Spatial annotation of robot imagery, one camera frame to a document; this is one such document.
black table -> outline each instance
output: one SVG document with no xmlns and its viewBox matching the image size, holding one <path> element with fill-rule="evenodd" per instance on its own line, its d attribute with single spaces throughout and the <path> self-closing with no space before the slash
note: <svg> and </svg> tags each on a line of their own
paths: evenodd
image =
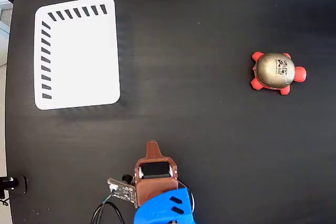
<svg viewBox="0 0 336 224">
<path fill-rule="evenodd" d="M 88 223 L 107 178 L 132 173 L 148 140 L 171 156 L 197 223 L 335 223 L 336 0 L 114 0 L 121 99 L 39 110 L 35 11 L 72 0 L 15 0 L 6 86 L 14 224 Z M 307 69 L 288 96 L 255 91 L 254 51 Z M 127 223 L 131 203 L 113 199 Z M 106 211 L 105 223 L 117 223 Z"/>
</svg>

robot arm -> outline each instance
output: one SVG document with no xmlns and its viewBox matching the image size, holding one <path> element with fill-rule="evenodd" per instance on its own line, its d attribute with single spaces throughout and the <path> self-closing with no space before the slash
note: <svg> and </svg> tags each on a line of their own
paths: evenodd
<svg viewBox="0 0 336 224">
<path fill-rule="evenodd" d="M 188 188 L 178 189 L 177 165 L 161 154 L 156 141 L 147 143 L 146 157 L 138 160 L 127 183 L 110 178 L 111 196 L 140 207 L 134 224 L 195 224 Z"/>
</svg>

white rectangular plate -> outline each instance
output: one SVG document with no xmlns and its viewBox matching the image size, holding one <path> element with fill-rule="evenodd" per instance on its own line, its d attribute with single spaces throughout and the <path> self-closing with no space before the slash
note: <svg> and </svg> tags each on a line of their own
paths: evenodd
<svg viewBox="0 0 336 224">
<path fill-rule="evenodd" d="M 112 104 L 120 97 L 113 0 L 43 6 L 35 14 L 34 91 L 42 110 Z"/>
</svg>

circuit board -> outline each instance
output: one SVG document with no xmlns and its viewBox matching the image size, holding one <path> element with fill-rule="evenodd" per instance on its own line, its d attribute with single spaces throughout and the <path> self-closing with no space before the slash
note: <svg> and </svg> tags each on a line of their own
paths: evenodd
<svg viewBox="0 0 336 224">
<path fill-rule="evenodd" d="M 134 186 L 113 178 L 109 178 L 107 183 L 110 185 L 111 195 L 113 197 L 130 201 L 134 204 L 135 208 L 138 208 L 137 192 Z"/>
</svg>

red turtle toy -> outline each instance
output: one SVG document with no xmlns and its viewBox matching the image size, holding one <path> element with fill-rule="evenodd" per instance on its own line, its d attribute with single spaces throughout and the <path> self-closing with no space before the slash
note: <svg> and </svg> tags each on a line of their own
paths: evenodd
<svg viewBox="0 0 336 224">
<path fill-rule="evenodd" d="M 293 81 L 304 82 L 306 80 L 305 68 L 295 67 L 291 56 L 287 53 L 255 52 L 252 58 L 256 64 L 253 67 L 255 78 L 251 84 L 256 90 L 278 89 L 282 95 L 286 95 L 289 94 L 290 84 Z"/>
</svg>

